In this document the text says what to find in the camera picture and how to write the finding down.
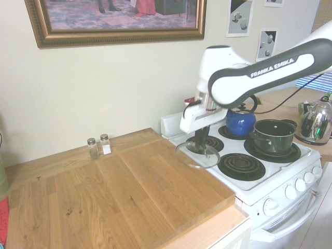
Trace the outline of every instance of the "painting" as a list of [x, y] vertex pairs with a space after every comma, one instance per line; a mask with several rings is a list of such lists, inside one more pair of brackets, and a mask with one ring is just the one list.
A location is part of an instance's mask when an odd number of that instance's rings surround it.
[[37, 46], [204, 39], [206, 0], [25, 0]]

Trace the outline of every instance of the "stovetop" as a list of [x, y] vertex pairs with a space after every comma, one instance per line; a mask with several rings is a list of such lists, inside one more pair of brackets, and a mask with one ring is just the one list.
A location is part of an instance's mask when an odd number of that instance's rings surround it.
[[[219, 152], [220, 157], [234, 153], [251, 156], [244, 148], [246, 140], [233, 140], [219, 134], [218, 129], [224, 125], [224, 122], [215, 124], [210, 127], [209, 131], [209, 136], [216, 137], [224, 143], [224, 148]], [[193, 136], [194, 133], [189, 133], [168, 139], [177, 146]], [[301, 154], [295, 162], [277, 163], [256, 158], [265, 167], [264, 176], [257, 180], [241, 181], [233, 179], [221, 172], [217, 165], [207, 170], [232, 189], [236, 193], [237, 198], [247, 205], [252, 205], [320, 158], [318, 151], [297, 143], [294, 143], [294, 145], [300, 149]], [[205, 155], [192, 153], [187, 149], [184, 150], [184, 153], [200, 165], [209, 165], [209, 159]]]

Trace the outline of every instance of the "oven handle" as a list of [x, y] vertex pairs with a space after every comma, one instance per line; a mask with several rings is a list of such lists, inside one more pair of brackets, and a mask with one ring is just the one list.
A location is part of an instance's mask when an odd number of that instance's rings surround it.
[[312, 203], [311, 207], [306, 211], [306, 213], [301, 218], [299, 218], [295, 223], [291, 224], [290, 226], [278, 232], [273, 232], [273, 233], [265, 231], [264, 229], [257, 229], [256, 231], [252, 232], [250, 240], [273, 242], [299, 228], [304, 222], [306, 222], [306, 220], [309, 218], [309, 216], [313, 213], [318, 204], [321, 202], [322, 194], [317, 184], [313, 186], [311, 193], [313, 196], [315, 196], [314, 202]]

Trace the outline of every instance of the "window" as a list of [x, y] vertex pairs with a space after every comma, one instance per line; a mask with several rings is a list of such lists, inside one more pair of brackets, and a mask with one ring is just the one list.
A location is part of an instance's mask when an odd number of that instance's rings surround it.
[[[316, 29], [318, 29], [320, 26], [324, 25], [330, 20], [332, 20], [332, 0], [321, 0], [311, 32], [314, 32]], [[301, 78], [297, 80], [296, 85], [298, 87], [301, 87], [316, 76], [317, 75], [312, 75]], [[306, 87], [321, 90], [324, 92], [332, 91], [332, 72], [325, 73], [318, 79], [308, 84]]]

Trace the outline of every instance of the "franka emika robot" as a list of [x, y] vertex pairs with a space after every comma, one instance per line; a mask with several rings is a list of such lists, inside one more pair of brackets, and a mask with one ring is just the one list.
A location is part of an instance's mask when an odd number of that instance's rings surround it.
[[186, 107], [180, 129], [195, 131], [204, 147], [210, 125], [251, 95], [292, 80], [332, 71], [332, 21], [295, 47], [250, 64], [231, 47], [206, 48], [200, 65], [195, 104]]

